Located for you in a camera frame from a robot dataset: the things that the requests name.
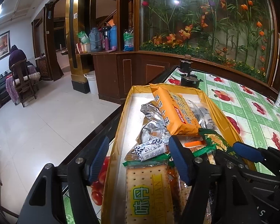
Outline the blue white patterned snack packet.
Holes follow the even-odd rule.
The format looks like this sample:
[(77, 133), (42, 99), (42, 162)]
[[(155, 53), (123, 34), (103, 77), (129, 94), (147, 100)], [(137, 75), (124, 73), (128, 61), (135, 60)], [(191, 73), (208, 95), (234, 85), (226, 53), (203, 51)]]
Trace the blue white patterned snack packet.
[(160, 138), (154, 138), (134, 147), (140, 161), (146, 161), (167, 152), (166, 144)]

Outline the dark green cracker packet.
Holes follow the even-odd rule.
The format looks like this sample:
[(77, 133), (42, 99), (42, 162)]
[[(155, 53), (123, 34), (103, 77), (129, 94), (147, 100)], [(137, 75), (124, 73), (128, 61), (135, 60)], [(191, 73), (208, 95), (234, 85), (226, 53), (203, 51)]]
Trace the dark green cracker packet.
[(193, 153), (195, 157), (200, 157), (203, 154), (214, 153), (215, 150), (221, 150), (227, 154), (238, 158), (234, 149), (227, 143), (227, 141), (216, 131), (199, 128), (199, 134), (202, 136), (206, 146)]

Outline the orange biscuit pack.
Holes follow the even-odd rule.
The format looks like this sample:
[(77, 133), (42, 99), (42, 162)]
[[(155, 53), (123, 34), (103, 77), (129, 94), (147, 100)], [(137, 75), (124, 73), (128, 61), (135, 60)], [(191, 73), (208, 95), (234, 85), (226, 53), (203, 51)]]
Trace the orange biscuit pack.
[(182, 95), (169, 91), (163, 85), (150, 84), (150, 89), (172, 136), (199, 135), (200, 124)]

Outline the green edged clear cracker pack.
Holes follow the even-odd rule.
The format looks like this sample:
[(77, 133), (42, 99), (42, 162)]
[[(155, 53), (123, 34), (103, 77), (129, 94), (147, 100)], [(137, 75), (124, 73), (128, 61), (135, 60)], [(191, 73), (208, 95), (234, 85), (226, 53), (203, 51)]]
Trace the green edged clear cracker pack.
[(136, 161), (125, 161), (123, 164), (126, 170), (129, 168), (166, 165), (169, 176), (169, 183), (171, 189), (171, 196), (173, 202), (174, 211), (174, 223), (177, 223), (181, 217), (182, 212), (185, 209), (187, 199), (190, 195), (191, 187), (187, 186), (178, 174), (177, 169), (174, 166), (173, 159), (170, 154), (161, 154), (157, 157), (141, 162)]

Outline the yellow Weidan cracker pack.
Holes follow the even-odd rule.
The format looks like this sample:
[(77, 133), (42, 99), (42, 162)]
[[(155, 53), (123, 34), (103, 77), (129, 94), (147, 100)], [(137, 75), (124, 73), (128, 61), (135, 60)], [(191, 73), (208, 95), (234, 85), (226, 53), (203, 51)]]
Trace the yellow Weidan cracker pack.
[(126, 171), (126, 223), (174, 223), (166, 165)]

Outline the green fruit pattern tablecloth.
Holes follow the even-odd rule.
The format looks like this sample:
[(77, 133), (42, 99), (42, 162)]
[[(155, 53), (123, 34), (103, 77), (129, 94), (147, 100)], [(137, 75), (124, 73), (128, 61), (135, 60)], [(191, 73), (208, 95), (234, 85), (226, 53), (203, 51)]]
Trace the green fruit pattern tablecloth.
[[(199, 88), (220, 108), (227, 119), (231, 122), (238, 134), (241, 136), (245, 144), (252, 147), (273, 147), (280, 150), (280, 107), (276, 107), (273, 100), (255, 92), (254, 90), (219, 77), (213, 74), (193, 71), (193, 73), (202, 79)], [(180, 84), (181, 75), (185, 74), (177, 67), (174, 69), (164, 83)], [(152, 99), (151, 95), (134, 95), (136, 99), (132, 102), (133, 106), (130, 111), (135, 111), (134, 121), (137, 120), (139, 128), (140, 119), (144, 119), (144, 115), (140, 113), (140, 103), (144, 103), (144, 99)], [(122, 114), (122, 109), (118, 108), (115, 116), (111, 116), (114, 120), (110, 121), (111, 140), (107, 158), (112, 155), (115, 133), (118, 128), (118, 122)], [(64, 194), (64, 206), (66, 219), (68, 223), (76, 223), (71, 208), (71, 199), (69, 191)]]

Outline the silver foil snack packet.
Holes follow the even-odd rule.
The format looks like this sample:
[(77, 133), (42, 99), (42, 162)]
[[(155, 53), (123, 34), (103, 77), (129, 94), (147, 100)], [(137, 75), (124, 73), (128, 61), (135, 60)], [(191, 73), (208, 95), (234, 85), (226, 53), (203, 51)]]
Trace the silver foil snack packet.
[(141, 105), (141, 112), (144, 114), (144, 120), (136, 139), (137, 143), (142, 144), (153, 139), (160, 139), (168, 145), (171, 135), (155, 102), (151, 101)]

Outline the yellow snack tray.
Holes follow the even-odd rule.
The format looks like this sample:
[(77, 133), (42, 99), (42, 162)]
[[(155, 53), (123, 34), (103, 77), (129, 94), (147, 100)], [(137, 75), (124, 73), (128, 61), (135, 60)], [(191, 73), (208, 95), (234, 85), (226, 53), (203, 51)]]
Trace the yellow snack tray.
[[(226, 118), (223, 112), (217, 107), (217, 105), (204, 93), (204, 91), (197, 90), (195, 88), (187, 88), (184, 86), (177, 86), (165, 83), (159, 83), (157, 85), (163, 85), (166, 89), (173, 93), (177, 93), (183, 96), (188, 106), (192, 110), (196, 117), (200, 128), (206, 128), (216, 131), (220, 134), (227, 143), (233, 147), (236, 142), (241, 142), (241, 136), (238, 134), (234, 126)], [(143, 126), (143, 119), (140, 119), (139, 128), (137, 120), (134, 121), (133, 114), (135, 111), (130, 111), (130, 107), (133, 106), (133, 101), (136, 99), (134, 95), (151, 95), (152, 99), (145, 100), (144, 103), (156, 101), (153, 93), (150, 89), (150, 85), (146, 86), (133, 86), (126, 98), (126, 102), (123, 108), (123, 112), (120, 117), (118, 128), (115, 135), (115, 141), (113, 144), (113, 151), (111, 152), (111, 158), (107, 171), (107, 178), (105, 182), (104, 198), (102, 202), (101, 222), (102, 223), (126, 223), (125, 222), (125, 194), (126, 194), (126, 167), (123, 165), (125, 161), (136, 161), (139, 160), (137, 154), (134, 152), (134, 147), (140, 145), (136, 139)], [(192, 153), (202, 149), (206, 146), (202, 136), (177, 136), (181, 144), (191, 150)], [(166, 145), (167, 152), (164, 154), (170, 154), (169, 146)], [(216, 164), (214, 153), (203, 154), (200, 157), (212, 165)], [(242, 158), (238, 155), (238, 158), (227, 154), (228, 156), (237, 159), (237, 161), (247, 169), (254, 171), (255, 166), (251, 161), (243, 162)], [(212, 206), (213, 194), (209, 194), (207, 206)], [(180, 219), (177, 223), (192, 223), (191, 219), (191, 191), (187, 199), (187, 203), (184, 211), (181, 214)]]

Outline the white bucket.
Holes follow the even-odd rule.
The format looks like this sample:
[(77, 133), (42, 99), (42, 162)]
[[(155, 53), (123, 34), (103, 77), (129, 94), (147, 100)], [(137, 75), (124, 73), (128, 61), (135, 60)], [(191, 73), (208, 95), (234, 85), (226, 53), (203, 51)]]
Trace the white bucket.
[(99, 92), (97, 88), (97, 79), (96, 79), (95, 71), (90, 71), (84, 74), (84, 77), (88, 81), (91, 94), (98, 95)]

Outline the black round ashtray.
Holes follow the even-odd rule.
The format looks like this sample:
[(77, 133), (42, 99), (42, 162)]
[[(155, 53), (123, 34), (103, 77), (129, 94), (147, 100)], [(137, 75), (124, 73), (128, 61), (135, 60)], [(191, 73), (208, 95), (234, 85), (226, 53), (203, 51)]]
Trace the black round ashtray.
[(202, 79), (198, 79), (196, 75), (182, 74), (181, 75), (181, 86), (199, 89), (200, 83), (203, 82)]

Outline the small black stand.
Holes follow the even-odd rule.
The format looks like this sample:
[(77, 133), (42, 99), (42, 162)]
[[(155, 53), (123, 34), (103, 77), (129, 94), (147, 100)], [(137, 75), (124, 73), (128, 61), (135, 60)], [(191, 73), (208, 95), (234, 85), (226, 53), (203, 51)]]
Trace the small black stand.
[(191, 55), (185, 55), (185, 57), (183, 59), (181, 59), (181, 63), (180, 63), (181, 72), (189, 74), (192, 71), (191, 59), (192, 59)]

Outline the wooden chair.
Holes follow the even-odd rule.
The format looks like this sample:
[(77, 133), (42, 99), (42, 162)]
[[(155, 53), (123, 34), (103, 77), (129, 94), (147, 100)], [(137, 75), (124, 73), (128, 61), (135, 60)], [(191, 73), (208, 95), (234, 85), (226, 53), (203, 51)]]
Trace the wooden chair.
[(21, 60), (16, 62), (11, 67), (13, 75), (14, 87), (19, 95), (19, 101), (23, 108), (25, 108), (25, 101), (34, 97), (36, 99), (36, 92), (32, 80), (29, 78), (27, 61)]

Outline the grey thermos jug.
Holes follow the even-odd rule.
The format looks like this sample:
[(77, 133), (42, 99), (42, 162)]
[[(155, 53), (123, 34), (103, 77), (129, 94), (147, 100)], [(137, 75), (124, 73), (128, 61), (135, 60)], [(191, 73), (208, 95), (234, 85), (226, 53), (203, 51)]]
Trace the grey thermos jug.
[(102, 33), (97, 27), (93, 27), (89, 33), (90, 51), (100, 52), (102, 50)]

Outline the blue thermos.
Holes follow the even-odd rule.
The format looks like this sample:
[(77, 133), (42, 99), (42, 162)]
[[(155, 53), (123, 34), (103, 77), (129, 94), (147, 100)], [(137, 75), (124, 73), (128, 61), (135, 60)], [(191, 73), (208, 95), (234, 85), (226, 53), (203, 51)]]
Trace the blue thermos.
[(117, 26), (114, 25), (109, 30), (110, 49), (117, 50)]

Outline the glass flower display cabinet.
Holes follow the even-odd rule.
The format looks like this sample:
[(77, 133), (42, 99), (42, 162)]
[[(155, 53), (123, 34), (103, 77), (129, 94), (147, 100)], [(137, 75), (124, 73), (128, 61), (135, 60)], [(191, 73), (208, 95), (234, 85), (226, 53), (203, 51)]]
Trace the glass flower display cabinet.
[[(194, 69), (274, 100), (280, 90), (280, 1), (116, 0), (117, 51), (94, 57), (99, 97), (123, 103), (191, 55)], [(134, 50), (124, 51), (133, 28)]]

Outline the seated person in purple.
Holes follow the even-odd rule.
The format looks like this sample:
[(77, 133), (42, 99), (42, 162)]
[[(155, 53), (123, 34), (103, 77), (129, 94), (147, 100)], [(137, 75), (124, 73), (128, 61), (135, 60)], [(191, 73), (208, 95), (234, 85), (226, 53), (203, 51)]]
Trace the seated person in purple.
[(26, 76), (27, 75), (27, 71), (26, 71), (27, 57), (26, 57), (25, 53), (23, 52), (23, 50), (20, 50), (20, 49), (18, 49), (18, 47), (16, 45), (13, 45), (11, 47), (10, 56), (9, 56), (9, 69), (11, 70), (11, 72), (13, 71), (11, 69), (11, 67), (18, 61), (22, 61), (22, 60), (25, 60), (26, 63), (21, 64), (21, 71), (22, 71), (23, 76)]

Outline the framed wall painting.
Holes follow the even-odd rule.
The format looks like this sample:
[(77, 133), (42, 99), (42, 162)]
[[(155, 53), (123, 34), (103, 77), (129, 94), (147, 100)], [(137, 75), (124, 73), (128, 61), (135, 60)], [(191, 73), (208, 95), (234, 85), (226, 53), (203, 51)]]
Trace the framed wall painting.
[(10, 54), (10, 31), (0, 35), (0, 60)]

